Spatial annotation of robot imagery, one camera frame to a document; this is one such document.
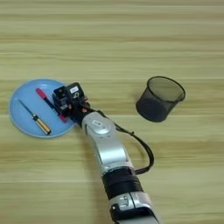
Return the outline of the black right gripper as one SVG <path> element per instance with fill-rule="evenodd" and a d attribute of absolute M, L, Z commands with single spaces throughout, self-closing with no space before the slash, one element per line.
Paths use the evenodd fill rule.
<path fill-rule="evenodd" d="M 64 117 L 69 117 L 80 126 L 87 115 L 95 112 L 95 110 L 91 108 L 87 97 L 78 97 L 73 100 L 67 100 L 66 102 L 68 108 L 60 108 L 59 113 Z"/>

